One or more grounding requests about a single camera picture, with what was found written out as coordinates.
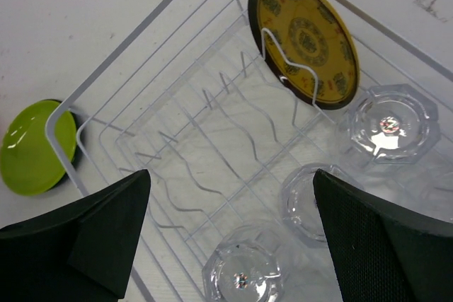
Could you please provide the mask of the yellow patterned plate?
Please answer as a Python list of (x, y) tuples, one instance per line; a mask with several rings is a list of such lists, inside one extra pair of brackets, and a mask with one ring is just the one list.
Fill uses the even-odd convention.
[(327, 0), (248, 0), (248, 20), (269, 69), (300, 100), (339, 110), (355, 97), (357, 51)]

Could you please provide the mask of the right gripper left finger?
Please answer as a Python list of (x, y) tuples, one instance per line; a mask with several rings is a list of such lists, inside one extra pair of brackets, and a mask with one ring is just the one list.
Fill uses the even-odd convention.
[(125, 297), (151, 191), (148, 170), (1, 229), (2, 301)]

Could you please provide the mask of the green plate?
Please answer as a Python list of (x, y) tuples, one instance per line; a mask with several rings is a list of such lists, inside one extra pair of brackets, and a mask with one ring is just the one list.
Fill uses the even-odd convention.
[(6, 130), (1, 145), (1, 178), (10, 191), (23, 196), (42, 194), (66, 175), (45, 134), (47, 120), (59, 104), (54, 99), (33, 103)]

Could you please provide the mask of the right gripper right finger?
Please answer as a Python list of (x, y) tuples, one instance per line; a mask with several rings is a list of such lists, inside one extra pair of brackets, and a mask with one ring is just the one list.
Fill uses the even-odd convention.
[(365, 192), (325, 170), (313, 179), (344, 301), (451, 301), (452, 224)]

